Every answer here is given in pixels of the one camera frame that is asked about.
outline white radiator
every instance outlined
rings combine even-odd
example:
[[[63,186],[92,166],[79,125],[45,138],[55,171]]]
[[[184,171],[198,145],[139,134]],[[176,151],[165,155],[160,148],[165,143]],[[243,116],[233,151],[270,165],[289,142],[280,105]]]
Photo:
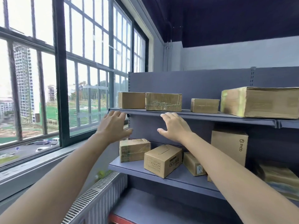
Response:
[[[111,208],[127,188],[127,175],[112,171],[72,205],[62,224],[107,224]]]

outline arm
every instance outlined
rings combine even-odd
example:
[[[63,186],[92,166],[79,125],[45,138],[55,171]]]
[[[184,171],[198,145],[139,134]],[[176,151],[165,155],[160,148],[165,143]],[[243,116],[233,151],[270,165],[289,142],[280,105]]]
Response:
[[[132,133],[132,129],[123,129],[125,117],[125,113],[109,112],[97,132],[82,147],[73,151],[3,212],[0,223],[61,224],[105,148]]]
[[[202,164],[245,224],[298,223],[299,209],[245,167],[193,133],[176,113],[162,114],[166,138],[184,145]]]

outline ceiling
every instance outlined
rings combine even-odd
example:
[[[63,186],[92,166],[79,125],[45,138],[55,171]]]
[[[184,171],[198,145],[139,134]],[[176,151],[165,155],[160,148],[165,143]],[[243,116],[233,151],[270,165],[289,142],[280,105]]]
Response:
[[[195,47],[299,35],[299,0],[142,0],[163,40]]]

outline hand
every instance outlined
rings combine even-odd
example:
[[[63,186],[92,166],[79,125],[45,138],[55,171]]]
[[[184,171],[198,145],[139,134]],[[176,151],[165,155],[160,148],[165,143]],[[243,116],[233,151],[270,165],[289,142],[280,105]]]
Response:
[[[157,131],[164,137],[182,143],[182,140],[188,133],[192,133],[189,125],[177,113],[161,114],[161,117],[166,123],[167,131],[159,128]]]
[[[123,126],[125,123],[125,113],[119,111],[110,111],[104,116],[97,128],[95,134],[104,136],[109,144],[119,141],[132,134],[133,129],[129,128],[124,130]]]

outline white car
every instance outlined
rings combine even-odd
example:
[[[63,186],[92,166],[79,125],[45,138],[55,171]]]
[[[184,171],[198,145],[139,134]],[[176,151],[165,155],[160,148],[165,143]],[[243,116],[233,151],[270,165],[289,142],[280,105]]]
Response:
[[[59,144],[59,137],[55,137],[55,138],[53,138],[53,139],[50,141],[50,143],[51,143],[52,145]]]
[[[49,147],[39,147],[39,148],[37,148],[37,149],[35,150],[35,152],[40,152],[40,151],[43,151],[43,150],[45,150],[45,149],[47,149],[47,148],[49,148]]]

